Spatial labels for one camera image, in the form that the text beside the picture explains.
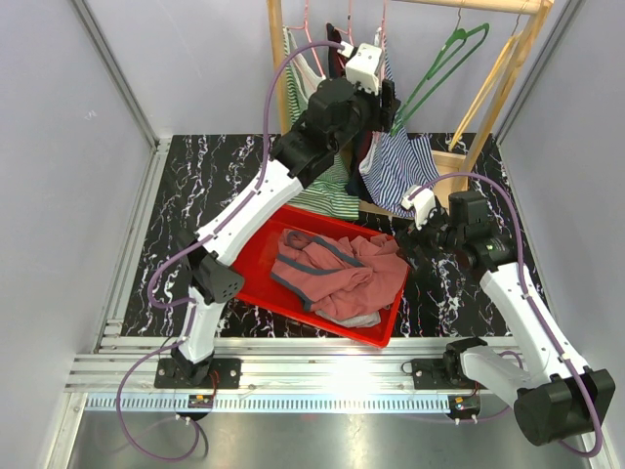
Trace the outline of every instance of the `wooden pole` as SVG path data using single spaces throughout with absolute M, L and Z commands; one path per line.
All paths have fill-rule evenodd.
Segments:
M 467 8 L 472 10 L 487 10 L 490 12 L 521 13 L 536 15 L 540 11 L 540 0 L 398 0 L 400 2 L 423 3 L 426 5 L 441 5 L 444 7 Z
M 490 132 L 492 127 L 495 125 L 495 120 L 497 120 L 497 116 L 499 112 L 506 102 L 508 95 L 517 81 L 517 77 L 519 76 L 519 72 L 527 56 L 529 55 L 529 51 L 531 50 L 531 46 L 534 43 L 540 29 L 542 28 L 549 11 L 551 10 L 552 3 L 546 1 L 543 6 L 542 11 L 529 19 L 527 26 L 523 30 L 521 34 L 521 38 L 517 43 L 517 47 L 515 48 L 515 52 L 510 58 L 510 62 L 506 67 L 500 81 L 497 86 L 497 90 L 492 97 L 492 101 L 490 102 L 490 106 L 488 107 L 488 111 L 486 112 L 486 116 L 483 121 L 479 125 L 478 134 L 471 144 L 471 150 L 467 155 L 466 159 L 462 163 L 462 167 L 460 171 L 462 172 L 470 172 L 473 170 L 473 167 L 476 165 L 476 161 L 478 161 L 479 154 L 481 149 L 483 148 L 486 140 L 490 136 Z M 462 191 L 467 186 L 466 178 L 455 178 L 452 184 L 452 190 L 454 192 Z
M 284 60 L 284 36 L 282 33 L 282 1 L 267 0 L 267 10 L 270 17 L 271 52 L 273 54 L 273 69 L 277 69 Z M 280 131 L 282 135 L 289 129 L 289 112 L 286 99 L 286 86 L 284 73 L 280 76 L 275 87 L 277 94 L 277 111 L 280 119 Z

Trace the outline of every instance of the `metal floor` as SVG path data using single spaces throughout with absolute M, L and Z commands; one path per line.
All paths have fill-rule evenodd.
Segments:
M 163 413 L 127 413 L 134 435 L 163 418 Z M 445 423 L 423 422 L 427 418 Z M 393 414 L 262 414 L 215 413 L 200 421 L 210 443 L 203 458 L 178 464 L 152 461 L 125 448 L 114 412 L 83 415 L 72 469 L 388 469 L 388 468 L 587 468 L 585 459 L 559 445 L 536 448 L 519 431 L 512 414 L 496 421 L 456 427 L 443 416 Z M 149 450 L 165 456 L 185 452 L 193 434 L 171 422 L 139 438 Z

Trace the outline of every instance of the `white wall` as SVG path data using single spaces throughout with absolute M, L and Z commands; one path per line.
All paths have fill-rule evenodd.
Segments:
M 67 0 L 0 2 L 0 466 L 40 468 L 149 151 Z
M 566 1 L 555 1 L 520 82 Z M 272 76 L 265 1 L 88 0 L 88 4 L 158 135 L 262 131 L 263 102 Z M 304 0 L 282 4 L 285 23 L 303 22 Z M 325 38 L 327 21 L 345 28 L 347 10 L 347 0 L 311 0 L 313 39 Z M 380 24 L 382 0 L 354 0 L 353 13 L 354 41 L 371 42 Z M 389 49 L 400 98 L 409 96 L 434 61 L 457 22 L 456 13 L 447 7 L 389 2 Z M 516 18 L 463 10 L 461 26 L 469 29 L 489 21 L 489 37 L 415 114 L 411 130 L 456 129 Z M 298 34 L 304 44 L 304 34 Z M 477 130 L 481 116 L 469 131 Z M 277 131 L 277 118 L 272 117 L 271 129 Z
M 503 143 L 551 307 L 591 366 L 616 381 L 607 426 L 621 461 L 623 18 L 621 0 L 584 3 Z

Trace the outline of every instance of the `marble tabletop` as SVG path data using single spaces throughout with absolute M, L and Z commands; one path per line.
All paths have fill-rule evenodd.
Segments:
M 429 134 L 433 149 L 446 149 L 451 134 Z M 465 153 L 474 135 L 465 135 L 457 152 Z M 147 301 L 150 276 L 177 252 L 180 230 L 194 232 L 215 218 L 258 171 L 262 157 L 259 135 L 175 136 L 158 188 L 139 266 L 124 318 L 123 335 L 178 335 L 186 306 L 157 310 Z M 512 195 L 499 150 L 490 139 L 475 171 L 500 183 Z M 484 193 L 503 233 L 512 232 L 512 222 L 503 200 L 489 186 L 471 182 Z M 357 223 L 394 235 L 408 220 L 360 212 Z M 523 233 L 525 262 L 536 288 L 542 286 Z M 188 273 L 172 267 L 157 285 L 157 298 L 164 301 L 187 296 Z M 333 334 L 289 320 L 240 300 L 231 300 L 218 331 L 221 337 L 331 337 Z M 427 266 L 409 274 L 396 318 L 393 337 L 502 336 L 509 334 L 501 315 L 479 285 L 454 260 L 438 255 Z

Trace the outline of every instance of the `red plastic tray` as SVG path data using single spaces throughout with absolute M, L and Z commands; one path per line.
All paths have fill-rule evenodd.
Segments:
M 343 236 L 354 239 L 359 235 L 370 238 L 380 234 L 351 223 L 285 205 L 252 236 L 232 265 L 245 278 L 243 289 L 236 297 L 343 337 L 376 347 L 385 347 L 393 332 L 403 286 L 391 307 L 380 310 L 381 322 L 373 327 L 347 328 L 331 320 L 325 320 L 315 313 L 305 312 L 302 300 L 295 293 L 270 278 L 271 267 L 277 255 L 277 241 L 282 231 L 287 228 L 334 239 Z

